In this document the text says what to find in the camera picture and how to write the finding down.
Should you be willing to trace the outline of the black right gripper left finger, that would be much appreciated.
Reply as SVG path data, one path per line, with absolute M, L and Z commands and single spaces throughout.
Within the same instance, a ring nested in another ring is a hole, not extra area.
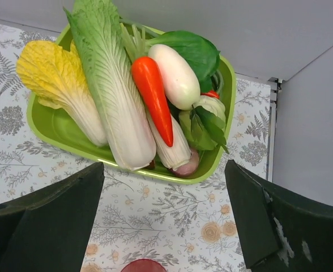
M 0 203 L 0 271 L 80 271 L 104 184 L 103 163 Z

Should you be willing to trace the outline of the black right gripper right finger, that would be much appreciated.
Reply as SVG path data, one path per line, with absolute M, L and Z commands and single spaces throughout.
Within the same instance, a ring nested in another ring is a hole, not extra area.
M 234 160 L 225 179 L 245 266 L 333 271 L 333 206 L 271 183 Z

